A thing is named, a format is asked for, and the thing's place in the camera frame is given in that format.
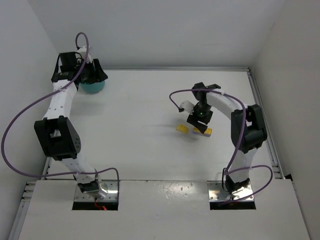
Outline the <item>short yellow lego brick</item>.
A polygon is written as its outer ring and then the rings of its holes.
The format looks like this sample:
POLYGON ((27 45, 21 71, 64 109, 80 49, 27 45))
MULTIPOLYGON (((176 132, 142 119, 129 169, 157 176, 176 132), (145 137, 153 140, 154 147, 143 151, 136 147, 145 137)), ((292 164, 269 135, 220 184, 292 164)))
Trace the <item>short yellow lego brick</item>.
POLYGON ((183 124, 178 124, 175 128, 178 132, 187 134, 189 132, 189 128, 183 124))

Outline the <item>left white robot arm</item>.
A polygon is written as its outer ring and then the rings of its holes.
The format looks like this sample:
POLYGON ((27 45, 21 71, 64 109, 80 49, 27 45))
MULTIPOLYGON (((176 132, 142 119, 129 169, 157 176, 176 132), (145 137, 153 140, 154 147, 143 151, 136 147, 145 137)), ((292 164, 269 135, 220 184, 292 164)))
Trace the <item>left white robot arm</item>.
POLYGON ((55 94, 43 119, 34 123, 44 154, 66 166, 79 190, 95 200, 105 199, 108 187, 81 153, 81 139, 70 121, 70 113, 80 84, 102 83, 107 78, 87 46, 60 53, 51 78, 55 94))

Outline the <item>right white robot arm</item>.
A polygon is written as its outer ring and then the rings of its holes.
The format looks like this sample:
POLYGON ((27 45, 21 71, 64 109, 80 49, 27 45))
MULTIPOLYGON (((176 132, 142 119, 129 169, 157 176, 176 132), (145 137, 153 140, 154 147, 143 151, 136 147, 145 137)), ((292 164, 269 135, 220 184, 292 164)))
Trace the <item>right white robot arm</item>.
POLYGON ((186 101, 184 108, 189 113, 187 122, 204 134, 213 116, 212 107, 230 120, 230 137, 235 147, 230 162, 223 170, 224 189, 229 194, 247 187, 250 181, 249 168, 257 149, 267 140, 265 120, 258 104, 246 105, 238 98, 219 91, 217 84, 196 83, 192 94, 197 100, 193 105, 186 101))

